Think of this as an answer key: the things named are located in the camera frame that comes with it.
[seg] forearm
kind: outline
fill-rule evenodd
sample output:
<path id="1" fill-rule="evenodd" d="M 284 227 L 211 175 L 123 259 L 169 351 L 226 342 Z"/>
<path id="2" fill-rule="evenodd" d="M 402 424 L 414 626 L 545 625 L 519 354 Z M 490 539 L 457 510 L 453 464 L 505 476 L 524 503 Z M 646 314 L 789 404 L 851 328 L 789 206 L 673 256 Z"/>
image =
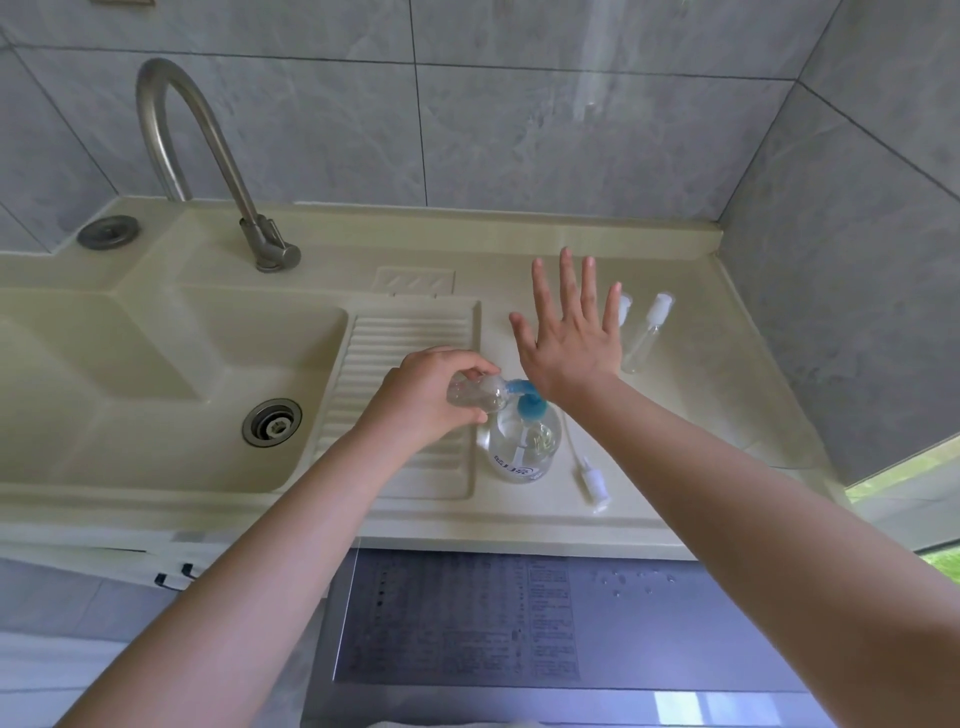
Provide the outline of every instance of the forearm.
<path id="1" fill-rule="evenodd" d="M 374 431 L 343 437 L 114 661 L 62 725 L 246 725 L 406 456 Z"/>
<path id="2" fill-rule="evenodd" d="M 950 681 L 960 691 L 960 591 L 854 514 L 615 376 L 569 399 L 569 414 L 844 725 L 900 725 L 919 719 L 918 705 L 925 725 L 940 724 Z"/>

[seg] hand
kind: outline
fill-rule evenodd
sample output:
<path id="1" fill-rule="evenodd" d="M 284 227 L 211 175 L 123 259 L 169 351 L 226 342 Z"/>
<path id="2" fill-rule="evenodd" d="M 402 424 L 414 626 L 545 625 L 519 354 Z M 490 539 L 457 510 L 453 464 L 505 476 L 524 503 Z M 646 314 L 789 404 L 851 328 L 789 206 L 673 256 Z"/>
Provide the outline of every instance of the hand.
<path id="1" fill-rule="evenodd" d="M 356 427 L 379 428 L 412 455 L 452 429 L 486 422 L 487 413 L 479 407 L 455 407 L 446 400 L 446 388 L 457 372 L 476 378 L 499 374 L 500 368 L 477 352 L 452 347 L 407 354 L 384 377 Z"/>
<path id="2" fill-rule="evenodd" d="M 510 314 L 523 371 L 544 397 L 561 407 L 570 397 L 576 397 L 592 377 L 617 376 L 620 369 L 620 284 L 611 286 L 601 322 L 597 313 L 596 261 L 592 257 L 584 258 L 582 278 L 581 292 L 577 289 L 573 256 L 564 248 L 560 253 L 560 303 L 564 317 L 558 319 L 543 261 L 537 258 L 533 265 L 534 303 L 540 320 L 537 339 L 522 315 Z"/>

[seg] person's left arm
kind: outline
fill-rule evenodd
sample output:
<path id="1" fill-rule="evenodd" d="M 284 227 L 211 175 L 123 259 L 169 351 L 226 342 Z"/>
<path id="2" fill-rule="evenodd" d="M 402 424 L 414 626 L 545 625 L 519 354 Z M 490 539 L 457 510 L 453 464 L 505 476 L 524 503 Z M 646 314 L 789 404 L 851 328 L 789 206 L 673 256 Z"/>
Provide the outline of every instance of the person's left arm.
<path id="1" fill-rule="evenodd" d="M 356 426 L 93 683 L 58 724 L 247 725 L 256 715 L 373 499 L 417 450 L 482 410 L 447 403 L 459 371 L 499 370 L 475 352 L 410 354 Z"/>

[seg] sink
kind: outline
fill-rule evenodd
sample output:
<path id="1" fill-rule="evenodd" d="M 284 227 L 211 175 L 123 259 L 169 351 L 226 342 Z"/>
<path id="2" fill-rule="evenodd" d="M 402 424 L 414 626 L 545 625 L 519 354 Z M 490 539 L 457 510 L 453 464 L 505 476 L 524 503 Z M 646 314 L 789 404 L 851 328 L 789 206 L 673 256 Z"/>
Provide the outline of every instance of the sink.
<path id="1" fill-rule="evenodd" d="M 303 292 L 3 291 L 0 482 L 275 490 L 303 456 L 347 321 Z M 241 425 L 273 399 L 302 422 L 253 447 Z"/>

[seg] metal faucet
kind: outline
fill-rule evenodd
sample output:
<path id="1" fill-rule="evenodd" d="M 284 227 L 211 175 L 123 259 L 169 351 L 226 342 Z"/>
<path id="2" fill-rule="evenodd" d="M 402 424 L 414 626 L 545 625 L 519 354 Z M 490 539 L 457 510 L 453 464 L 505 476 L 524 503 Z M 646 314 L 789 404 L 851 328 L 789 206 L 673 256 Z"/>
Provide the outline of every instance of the metal faucet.
<path id="1" fill-rule="evenodd" d="M 200 124 L 200 130 L 227 181 L 230 194 L 240 208 L 240 228 L 247 236 L 247 243 L 256 258 L 256 269 L 273 273 L 296 266 L 300 262 L 300 248 L 283 239 L 273 220 L 257 213 L 224 134 L 220 131 L 217 117 L 193 79 L 172 61 L 150 59 L 140 66 L 136 76 L 136 113 L 140 118 L 140 130 L 147 144 L 147 152 L 167 199 L 186 202 L 193 198 L 183 178 L 183 170 L 177 161 L 167 127 L 168 86 L 175 88 L 183 97 Z"/>

